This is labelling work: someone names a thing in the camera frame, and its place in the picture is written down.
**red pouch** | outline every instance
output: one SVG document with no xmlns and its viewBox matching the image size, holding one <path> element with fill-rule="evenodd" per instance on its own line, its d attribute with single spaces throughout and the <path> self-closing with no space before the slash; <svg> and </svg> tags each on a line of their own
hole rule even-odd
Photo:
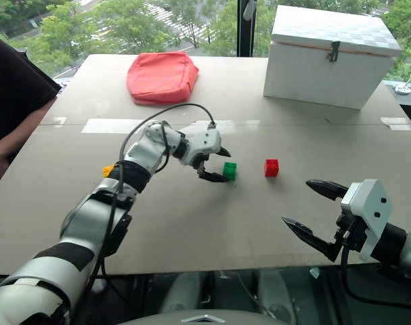
<svg viewBox="0 0 411 325">
<path fill-rule="evenodd" d="M 185 102 L 198 71 L 185 52 L 141 53 L 127 73 L 127 88 L 136 104 Z"/>
</svg>

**green block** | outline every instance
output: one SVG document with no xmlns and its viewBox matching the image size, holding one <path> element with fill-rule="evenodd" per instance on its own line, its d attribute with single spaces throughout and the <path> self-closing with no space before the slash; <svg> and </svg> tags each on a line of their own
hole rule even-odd
<svg viewBox="0 0 411 325">
<path fill-rule="evenodd" d="M 234 162 L 225 162 L 223 166 L 223 176 L 230 181 L 235 181 L 235 174 L 237 172 L 237 164 Z"/>
</svg>

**black shirt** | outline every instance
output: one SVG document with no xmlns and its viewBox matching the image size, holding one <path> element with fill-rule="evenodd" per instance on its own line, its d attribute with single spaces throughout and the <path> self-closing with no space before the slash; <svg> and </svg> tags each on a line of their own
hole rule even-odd
<svg viewBox="0 0 411 325">
<path fill-rule="evenodd" d="M 0 40 L 0 139 L 54 98 L 59 89 L 24 54 Z"/>
</svg>

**white box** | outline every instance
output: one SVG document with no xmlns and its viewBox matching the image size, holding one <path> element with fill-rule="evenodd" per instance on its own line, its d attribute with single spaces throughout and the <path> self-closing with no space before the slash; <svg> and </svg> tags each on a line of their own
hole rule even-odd
<svg viewBox="0 0 411 325">
<path fill-rule="evenodd" d="M 264 95 L 360 110 L 400 53 L 380 18 L 279 5 Z"/>
</svg>

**glass window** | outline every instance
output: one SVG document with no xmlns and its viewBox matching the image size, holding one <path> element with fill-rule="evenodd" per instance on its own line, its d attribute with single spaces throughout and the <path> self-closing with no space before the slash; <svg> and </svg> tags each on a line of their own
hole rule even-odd
<svg viewBox="0 0 411 325">
<path fill-rule="evenodd" d="M 267 57 L 278 5 L 380 17 L 402 48 L 386 79 L 408 80 L 411 73 L 411 0 L 258 0 L 253 55 Z"/>
<path fill-rule="evenodd" d="M 0 0 L 0 37 L 51 77 L 89 54 L 236 55 L 237 0 Z"/>
</svg>

